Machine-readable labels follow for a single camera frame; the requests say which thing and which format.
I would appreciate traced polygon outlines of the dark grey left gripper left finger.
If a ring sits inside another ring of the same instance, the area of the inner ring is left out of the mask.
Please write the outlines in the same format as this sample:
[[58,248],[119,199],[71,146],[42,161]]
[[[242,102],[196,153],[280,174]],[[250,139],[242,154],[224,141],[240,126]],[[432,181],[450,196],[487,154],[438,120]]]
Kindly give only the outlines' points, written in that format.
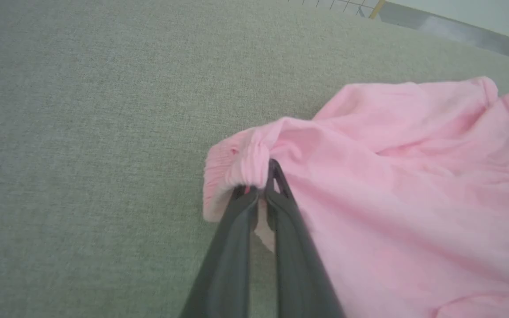
[[181,318],[247,318],[251,233],[257,189],[237,186],[180,313]]

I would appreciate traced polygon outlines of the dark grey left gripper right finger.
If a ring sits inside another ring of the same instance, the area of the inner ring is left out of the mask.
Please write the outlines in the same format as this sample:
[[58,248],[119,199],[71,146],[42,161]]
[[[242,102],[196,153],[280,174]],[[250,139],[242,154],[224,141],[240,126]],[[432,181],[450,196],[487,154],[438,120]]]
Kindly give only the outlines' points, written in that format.
[[309,234],[285,174],[270,159],[263,195],[275,234],[277,315],[280,318],[343,318],[345,313]]

